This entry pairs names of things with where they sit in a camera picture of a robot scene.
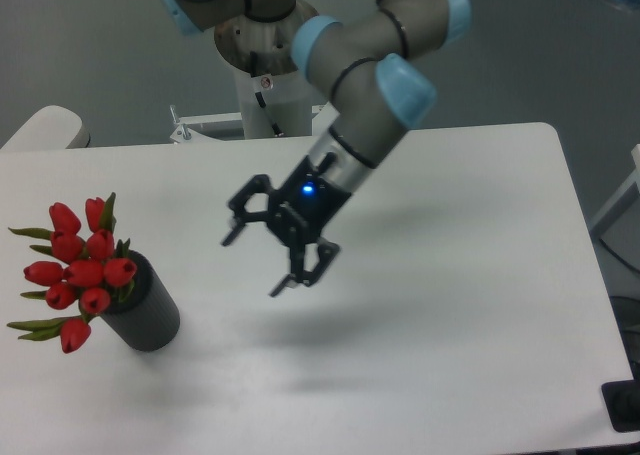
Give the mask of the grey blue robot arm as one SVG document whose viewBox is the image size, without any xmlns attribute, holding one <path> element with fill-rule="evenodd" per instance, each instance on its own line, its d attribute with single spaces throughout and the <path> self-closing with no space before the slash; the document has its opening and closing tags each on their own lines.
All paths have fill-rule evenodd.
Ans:
<svg viewBox="0 0 640 455">
<path fill-rule="evenodd" d="M 340 250 L 323 237 L 324 227 L 435 104 L 435 87 L 412 59 L 458 40 L 471 25 L 470 0 L 375 3 L 356 24 L 317 15 L 286 38 L 284 52 L 337 118 L 280 187 L 256 175 L 228 203 L 228 242 L 262 222 L 288 248 L 281 288 L 320 280 Z"/>
</svg>

